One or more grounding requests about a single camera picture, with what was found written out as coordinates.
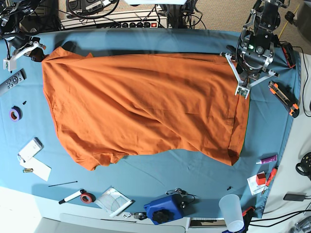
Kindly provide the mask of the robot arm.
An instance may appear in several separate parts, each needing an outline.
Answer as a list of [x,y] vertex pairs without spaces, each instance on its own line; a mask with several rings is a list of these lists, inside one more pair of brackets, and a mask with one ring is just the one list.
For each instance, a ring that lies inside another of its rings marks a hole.
[[188,29],[126,29],[130,42],[139,35],[157,42],[155,50],[217,54],[226,58],[235,78],[235,93],[248,97],[252,87],[272,76],[278,76],[269,65],[273,62],[278,36],[273,31],[280,24],[282,0],[258,0],[250,11],[240,35],[225,31]]
[[35,32],[27,32],[21,21],[35,12],[41,0],[2,0],[0,2],[0,38],[5,42],[7,57],[3,60],[3,69],[13,71],[17,68],[17,60],[26,56],[32,61],[42,62],[46,46],[40,43]]

